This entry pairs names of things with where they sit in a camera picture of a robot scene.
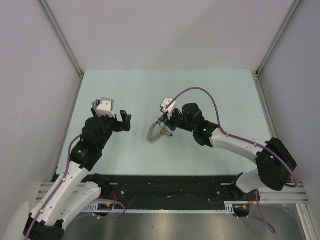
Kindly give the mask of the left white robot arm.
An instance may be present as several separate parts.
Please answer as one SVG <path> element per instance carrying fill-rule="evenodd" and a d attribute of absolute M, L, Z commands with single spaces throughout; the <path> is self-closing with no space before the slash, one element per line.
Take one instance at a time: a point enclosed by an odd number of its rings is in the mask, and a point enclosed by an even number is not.
<path fill-rule="evenodd" d="M 87 205 L 110 196 L 109 179 L 98 173 L 90 176 L 76 194 L 74 191 L 100 160 L 112 134 L 130 131 L 132 115 L 122 110 L 119 121 L 116 116 L 100 114 L 96 110 L 92 113 L 81 134 L 68 147 L 65 170 L 30 211 L 23 231 L 26 240 L 62 239 L 67 227 Z"/>

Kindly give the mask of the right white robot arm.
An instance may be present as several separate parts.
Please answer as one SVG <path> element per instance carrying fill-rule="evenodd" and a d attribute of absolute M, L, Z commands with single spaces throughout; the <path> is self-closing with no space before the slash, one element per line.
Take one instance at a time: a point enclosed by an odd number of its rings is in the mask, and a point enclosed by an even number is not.
<path fill-rule="evenodd" d="M 173 99 L 165 98 L 160 110 L 163 115 L 159 120 L 171 131 L 185 130 L 192 133 L 200 146 L 223 149 L 256 164 L 255 170 L 240 173 L 232 183 L 230 194 L 237 201 L 242 201 L 249 192 L 263 187 L 282 191 L 297 167 L 280 139 L 272 137 L 269 141 L 254 140 L 223 132 L 218 124 L 203 117 L 196 103 L 185 104 L 179 110 Z"/>

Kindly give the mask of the large silver keyring holder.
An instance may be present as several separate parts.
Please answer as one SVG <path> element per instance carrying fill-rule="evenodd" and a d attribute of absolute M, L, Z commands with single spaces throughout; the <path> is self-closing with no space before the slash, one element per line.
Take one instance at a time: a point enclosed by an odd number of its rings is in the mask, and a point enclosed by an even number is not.
<path fill-rule="evenodd" d="M 146 139 L 150 143 L 155 143 L 159 141 L 162 137 L 165 136 L 165 134 L 158 135 L 157 132 L 160 130 L 165 130 L 167 132 L 168 127 L 161 121 L 157 120 L 154 122 L 149 130 L 147 131 Z"/>

